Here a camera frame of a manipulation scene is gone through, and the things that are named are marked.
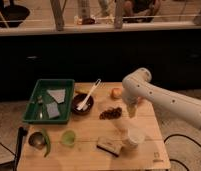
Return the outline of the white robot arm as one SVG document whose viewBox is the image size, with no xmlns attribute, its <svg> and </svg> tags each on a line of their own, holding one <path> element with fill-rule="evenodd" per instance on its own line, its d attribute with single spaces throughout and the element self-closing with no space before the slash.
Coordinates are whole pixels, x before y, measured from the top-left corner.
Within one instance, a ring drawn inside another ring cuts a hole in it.
<svg viewBox="0 0 201 171">
<path fill-rule="evenodd" d="M 150 83 L 152 75 L 146 68 L 139 68 L 122 80 L 122 98 L 127 105 L 143 97 L 157 103 L 201 131 L 201 100 L 169 91 Z"/>
</svg>

